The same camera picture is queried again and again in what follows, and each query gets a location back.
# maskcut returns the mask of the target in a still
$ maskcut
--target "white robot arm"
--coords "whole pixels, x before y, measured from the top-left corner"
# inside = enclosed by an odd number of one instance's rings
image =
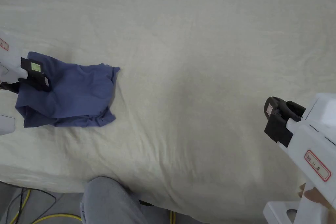
[[[28,77],[28,72],[21,68],[22,53],[14,45],[15,39],[0,31],[0,80],[8,84]]]
[[[305,190],[314,186],[336,207],[336,94],[320,93],[305,109],[276,97],[265,104],[265,133],[278,142],[307,176]],[[297,209],[294,224],[325,224],[328,210],[303,197],[300,202],[268,202],[270,224],[290,224],[286,211]]]
[[[22,57],[22,52],[15,45],[13,37],[0,31],[0,89],[18,93],[20,83],[26,83],[38,90],[50,92],[50,80],[43,73],[43,65]],[[14,118],[0,115],[0,135],[14,130]]]

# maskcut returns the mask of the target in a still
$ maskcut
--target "folded blue cloth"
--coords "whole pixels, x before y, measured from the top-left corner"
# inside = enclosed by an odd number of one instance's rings
[[[59,127],[104,126],[115,120],[109,110],[116,73],[109,65],[80,66],[29,52],[43,63],[52,91],[38,91],[22,83],[15,108],[25,118],[24,127],[51,124]]]

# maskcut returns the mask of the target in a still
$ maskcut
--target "black cable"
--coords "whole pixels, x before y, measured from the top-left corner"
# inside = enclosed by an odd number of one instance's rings
[[[31,223],[36,222],[38,219],[40,219],[47,211],[49,211],[57,202],[57,199],[55,198],[55,201],[53,202],[53,204],[46,210],[44,211],[42,214],[40,214],[36,219],[34,219]]]
[[[16,219],[15,224],[18,224],[21,213],[22,213],[23,191],[24,191],[24,188],[22,187],[21,188],[21,196],[20,196],[20,208],[19,208],[19,213],[17,214],[17,219]]]
[[[16,188],[20,188],[21,190],[23,190],[24,189],[24,187],[21,187],[21,186],[17,186],[17,185],[11,185],[11,184],[9,184],[9,183],[6,183],[6,182],[2,182],[2,181],[0,181],[0,183],[1,184],[4,184],[4,185],[9,185],[9,186],[12,186],[12,187],[16,187]],[[25,187],[26,189],[30,189],[30,190],[33,190],[33,191],[39,191],[39,192],[42,192],[42,193],[45,193],[45,194],[47,194],[47,195],[49,195],[49,196],[51,196],[51,197],[53,197],[54,198],[54,202],[53,202],[53,204],[46,210],[46,211],[44,211],[40,216],[38,216],[36,219],[34,219],[31,223],[34,223],[34,222],[36,222],[38,219],[40,219],[40,217],[41,216],[43,216],[47,211],[49,211],[55,204],[56,204],[56,202],[57,202],[57,198],[54,196],[54,195],[52,195],[52,194],[50,194],[50,193],[48,193],[48,192],[46,192],[46,191],[43,191],[43,190],[40,190],[40,189],[35,189],[35,188],[29,188],[29,187]]]
[[[5,221],[5,224],[7,224],[8,222],[8,218],[10,216],[10,209],[11,209],[11,206],[12,204],[14,203],[14,201],[20,197],[21,193],[19,193],[17,196],[15,196],[15,198],[12,199],[12,201],[10,202],[10,204],[8,205],[8,208],[7,208],[7,213],[6,213],[6,221]]]

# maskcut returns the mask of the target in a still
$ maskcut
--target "person's knee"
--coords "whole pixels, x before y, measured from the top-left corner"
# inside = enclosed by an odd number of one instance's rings
[[[114,179],[107,178],[107,177],[97,177],[93,180],[91,180],[86,188],[102,188],[102,187],[108,187],[108,186],[117,186],[120,185],[118,182],[116,182]]]

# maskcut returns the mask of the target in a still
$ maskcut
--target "floor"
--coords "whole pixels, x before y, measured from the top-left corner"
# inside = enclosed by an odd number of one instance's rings
[[[13,194],[13,197],[19,195],[20,190],[17,189]],[[46,214],[59,214],[59,213],[69,213],[80,215],[80,201],[82,199],[81,193],[52,193],[57,198],[57,203],[55,206]],[[27,204],[23,210],[22,216],[20,218],[19,223],[31,223],[37,216],[39,216],[42,212],[44,212],[50,205],[53,203],[53,198],[49,195],[46,195],[41,192],[32,191]],[[15,214],[17,213],[17,209],[19,208],[19,199],[17,199],[12,205],[9,212],[9,219],[7,223],[13,219]],[[147,217],[149,224],[169,224],[169,211],[166,209],[158,208],[158,207],[147,207],[141,206],[141,209],[144,215]],[[6,212],[2,216],[0,220],[0,224],[5,224]],[[45,224],[78,224],[79,221],[71,218],[51,218],[43,221]],[[200,224],[200,222],[192,219],[189,216],[183,214],[177,214],[177,224]]]

